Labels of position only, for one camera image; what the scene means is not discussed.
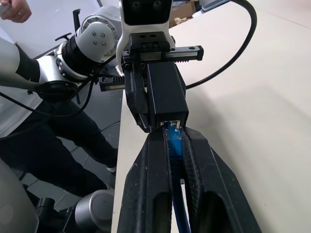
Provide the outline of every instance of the dark pants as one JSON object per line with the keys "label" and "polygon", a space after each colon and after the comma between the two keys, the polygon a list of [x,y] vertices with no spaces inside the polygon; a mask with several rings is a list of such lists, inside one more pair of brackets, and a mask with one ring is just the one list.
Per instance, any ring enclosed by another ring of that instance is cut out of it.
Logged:
{"label": "dark pants", "polygon": [[[37,110],[52,113],[59,105],[42,102]],[[79,110],[73,102],[60,115]],[[46,116],[32,113],[14,132],[42,121]],[[74,160],[56,136],[73,141],[94,160],[108,167],[117,165],[117,149],[106,141],[96,123],[84,112],[74,117],[56,117],[21,136],[0,142],[0,157],[9,166],[29,172],[42,181],[83,197],[106,185]]]}

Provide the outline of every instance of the person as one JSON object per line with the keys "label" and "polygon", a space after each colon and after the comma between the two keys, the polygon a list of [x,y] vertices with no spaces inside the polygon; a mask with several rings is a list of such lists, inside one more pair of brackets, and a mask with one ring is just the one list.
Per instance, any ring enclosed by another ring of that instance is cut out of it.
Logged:
{"label": "person", "polygon": [[[0,0],[2,5],[8,0]],[[10,0],[12,6],[2,16],[13,22],[23,23],[31,15],[26,0]],[[27,91],[0,86],[0,91],[21,103],[45,113],[53,113],[61,103],[49,103]],[[72,101],[62,108],[59,115],[76,113],[80,108]],[[47,116],[32,113],[18,105],[0,99],[0,137],[21,132],[46,119]],[[55,117],[41,127],[17,137],[0,141],[0,158],[9,166],[33,174],[38,179],[54,184],[83,197],[107,186],[92,172],[76,162],[69,150],[57,137],[73,141],[97,162],[107,165],[111,173],[116,171],[118,150],[102,135],[97,124],[85,113],[73,117]]]}

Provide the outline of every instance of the white shirt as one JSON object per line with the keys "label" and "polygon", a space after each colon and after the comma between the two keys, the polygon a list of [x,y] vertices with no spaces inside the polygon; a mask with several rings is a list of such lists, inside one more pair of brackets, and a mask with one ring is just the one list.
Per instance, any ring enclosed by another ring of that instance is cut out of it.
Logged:
{"label": "white shirt", "polygon": [[[0,92],[36,109],[42,102],[37,93],[27,94],[27,90],[0,86]],[[0,137],[12,133],[32,112],[0,96]]]}

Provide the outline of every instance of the white table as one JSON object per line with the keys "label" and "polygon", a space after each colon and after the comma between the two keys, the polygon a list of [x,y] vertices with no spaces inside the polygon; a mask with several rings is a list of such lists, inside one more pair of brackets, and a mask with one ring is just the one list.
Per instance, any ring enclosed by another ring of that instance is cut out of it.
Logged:
{"label": "white table", "polygon": [[[212,81],[187,91],[187,126],[200,131],[235,172],[265,233],[311,230],[311,30],[257,9],[244,54]],[[170,30],[177,46],[202,45],[201,62],[178,65],[187,84],[226,63],[249,30],[243,8],[228,3]],[[124,182],[146,134],[123,96],[112,232]]]}

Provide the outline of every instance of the gray floor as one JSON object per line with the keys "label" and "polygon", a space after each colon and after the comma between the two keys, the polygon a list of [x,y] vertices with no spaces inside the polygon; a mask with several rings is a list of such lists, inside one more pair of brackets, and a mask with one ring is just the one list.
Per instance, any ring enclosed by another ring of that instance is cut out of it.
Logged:
{"label": "gray floor", "polygon": [[[90,102],[85,112],[98,124],[100,129],[120,121],[121,118],[122,91],[101,92],[99,85],[94,86]],[[114,147],[118,147],[120,124],[115,124],[103,134],[107,141]],[[97,163],[87,153],[77,148],[73,142],[62,139],[63,144],[71,151],[74,159],[82,164],[85,169],[93,172],[103,182],[114,187],[114,177],[106,170],[105,165]],[[28,190],[39,198],[53,198],[57,211],[73,206],[80,198],[67,193],[65,190],[52,184],[37,180],[31,174],[26,174],[22,183],[29,185]]]}

